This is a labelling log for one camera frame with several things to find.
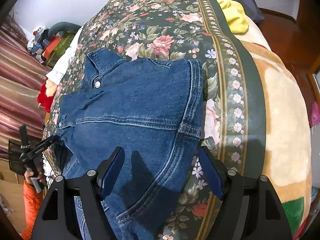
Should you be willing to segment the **orange left sleeve forearm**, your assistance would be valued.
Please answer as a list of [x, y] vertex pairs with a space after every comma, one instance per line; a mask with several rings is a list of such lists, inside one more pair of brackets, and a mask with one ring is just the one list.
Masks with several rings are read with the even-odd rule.
[[23, 199], [27, 226], [23, 230], [21, 237], [24, 240], [29, 240], [31, 239], [35, 220], [43, 202], [43, 193], [37, 193], [35, 188], [25, 180], [23, 184]]

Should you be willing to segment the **left hand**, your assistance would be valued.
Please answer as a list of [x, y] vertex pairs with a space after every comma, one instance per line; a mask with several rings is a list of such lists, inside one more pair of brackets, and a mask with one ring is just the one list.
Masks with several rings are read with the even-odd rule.
[[[38, 180], [41, 183], [45, 184], [46, 183], [46, 178], [45, 178], [45, 175], [44, 175], [43, 168], [38, 167], [37, 168], [37, 174], [38, 174], [38, 176], [37, 176]], [[28, 170], [25, 171], [24, 178], [25, 178], [26, 182], [31, 186], [33, 186], [33, 182], [32, 182], [33, 181], [32, 180], [33, 177], [35, 177], [35, 175], [34, 175], [34, 172], [32, 170], [28, 169]]]

